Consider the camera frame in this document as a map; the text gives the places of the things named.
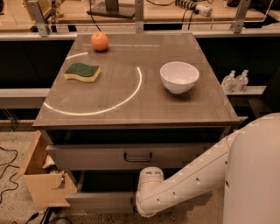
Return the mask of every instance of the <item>speckled floor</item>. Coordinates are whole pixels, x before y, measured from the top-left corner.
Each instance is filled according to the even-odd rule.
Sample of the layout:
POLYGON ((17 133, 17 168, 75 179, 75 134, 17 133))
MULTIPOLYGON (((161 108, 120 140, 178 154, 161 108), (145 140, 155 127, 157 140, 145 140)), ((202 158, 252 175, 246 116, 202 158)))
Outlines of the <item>speckled floor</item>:
MULTIPOLYGON (((9 124, 0 124, 0 146, 8 151, 0 150, 0 192, 2 192, 2 200, 0 199, 0 224, 21 224, 26 223, 28 219, 38 211, 32 203, 31 195, 25 184, 25 179, 20 177, 16 183, 18 188, 14 191, 6 191, 5 189, 15 188, 17 184, 9 181, 10 176, 18 172, 31 140, 34 138, 35 132, 30 131, 31 126, 25 125, 16 131, 11 131, 9 124)), ((207 200, 201 201, 201 196, 191 201, 192 206, 186 211, 167 211, 162 212, 149 219, 142 218, 138 213, 115 213, 115 214, 94 214, 86 211, 73 210, 72 208, 63 208, 59 213, 54 213, 50 220, 56 217, 67 217, 74 224, 98 224, 98 223, 114 223, 114 224, 220 224, 222 223, 222 207, 223 207, 223 189, 217 189, 207 194, 207 200)), ((40 214, 35 220, 28 223, 40 223, 43 214, 40 214)), ((52 223, 70 223, 67 220, 58 220, 52 223)))

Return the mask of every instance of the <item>cardboard box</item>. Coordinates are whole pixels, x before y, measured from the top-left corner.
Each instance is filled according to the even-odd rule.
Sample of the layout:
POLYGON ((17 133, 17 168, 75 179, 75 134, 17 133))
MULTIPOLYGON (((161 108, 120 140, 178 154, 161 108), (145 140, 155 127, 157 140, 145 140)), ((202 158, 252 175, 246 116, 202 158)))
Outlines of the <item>cardboard box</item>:
POLYGON ((46 146, 45 140, 37 131, 14 179, 24 175, 35 207, 70 207, 65 196, 77 193, 77 188, 67 174, 63 183, 62 174, 49 174, 48 170, 42 168, 47 156, 46 146))

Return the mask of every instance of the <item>monitor stand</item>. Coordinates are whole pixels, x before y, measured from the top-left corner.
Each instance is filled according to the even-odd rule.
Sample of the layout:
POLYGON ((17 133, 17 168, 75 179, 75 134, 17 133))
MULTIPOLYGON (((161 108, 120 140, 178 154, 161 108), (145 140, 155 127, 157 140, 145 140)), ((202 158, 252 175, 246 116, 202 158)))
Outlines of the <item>monitor stand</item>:
POLYGON ((118 0, 105 0, 105 2, 98 3, 91 10, 88 10, 87 14, 112 18, 133 18, 135 5, 118 3, 118 0))

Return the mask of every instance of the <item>drawer front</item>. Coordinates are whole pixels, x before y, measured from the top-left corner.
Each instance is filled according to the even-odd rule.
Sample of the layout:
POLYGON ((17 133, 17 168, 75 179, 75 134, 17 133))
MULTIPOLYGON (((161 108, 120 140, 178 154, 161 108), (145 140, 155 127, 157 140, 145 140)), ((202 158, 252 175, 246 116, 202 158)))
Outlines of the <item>drawer front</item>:
POLYGON ((98 213, 132 213, 133 192, 98 192, 68 194, 66 201, 70 207, 98 213))
POLYGON ((46 150, 61 170, 125 170, 147 166, 181 168, 211 145, 212 143, 49 145, 46 150))

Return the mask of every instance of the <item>spray bottle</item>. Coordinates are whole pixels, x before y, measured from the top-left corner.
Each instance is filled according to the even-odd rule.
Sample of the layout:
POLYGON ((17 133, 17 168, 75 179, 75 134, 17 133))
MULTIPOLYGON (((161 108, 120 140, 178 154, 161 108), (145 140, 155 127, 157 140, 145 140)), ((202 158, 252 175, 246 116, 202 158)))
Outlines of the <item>spray bottle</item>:
POLYGON ((235 86, 234 91, 236 92, 242 92, 244 91, 244 88, 247 86, 249 80, 248 80, 248 70, 244 70, 242 74, 238 75, 235 79, 235 86))
POLYGON ((223 79, 221 83, 221 87, 225 92, 230 93, 233 91, 234 86, 235 86, 235 70, 231 70, 231 73, 223 79))

